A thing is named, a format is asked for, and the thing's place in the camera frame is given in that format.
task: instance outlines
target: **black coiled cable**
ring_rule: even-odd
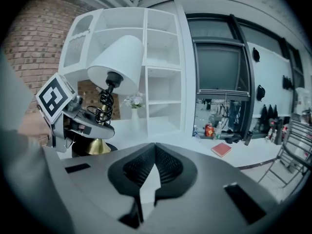
[[[99,101],[106,106],[106,111],[102,110],[99,107],[96,106],[88,106],[87,110],[96,115],[95,120],[97,123],[104,123],[112,119],[112,114],[113,114],[113,104],[114,104],[114,99],[112,96],[112,93],[109,92],[108,89],[102,90],[100,93],[100,98]],[[93,112],[90,110],[90,108],[94,108],[96,111]]]

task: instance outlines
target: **brass lamp base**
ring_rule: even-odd
[[[111,148],[106,145],[105,141],[100,138],[96,138],[91,141],[89,146],[86,149],[86,153],[89,155],[100,155],[100,154],[106,154],[111,151]]]

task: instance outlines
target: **white countertop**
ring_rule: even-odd
[[[186,136],[183,133],[148,137],[143,120],[141,121],[142,132],[140,133],[134,133],[132,131],[130,122],[130,120],[112,121],[111,125],[115,128],[116,133],[115,136],[107,140],[107,142],[116,146],[119,150],[142,143],[160,142],[190,149],[216,158],[220,157],[212,152],[211,148],[221,142],[225,143],[223,140],[197,139],[195,137]],[[232,150],[220,159],[234,167],[254,165],[276,158],[281,147],[263,138],[252,139],[248,146],[245,146],[243,141],[237,144],[233,143],[227,145],[231,146]],[[58,153],[58,156],[61,159],[71,158],[71,148],[69,148],[66,153]]]

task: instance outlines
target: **brick wall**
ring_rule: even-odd
[[[15,18],[3,49],[9,63],[35,95],[58,70],[62,47],[72,22],[95,8],[79,0],[29,0]],[[98,92],[90,81],[78,83],[84,106],[97,104]],[[114,119],[120,118],[115,99]],[[37,110],[35,97],[26,113]],[[39,141],[47,141],[41,136]]]

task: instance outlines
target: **white lampshade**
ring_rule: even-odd
[[[114,89],[119,95],[131,95],[138,91],[144,47],[134,36],[123,36],[104,50],[87,68],[91,82],[106,89],[107,73],[114,71],[123,77]]]

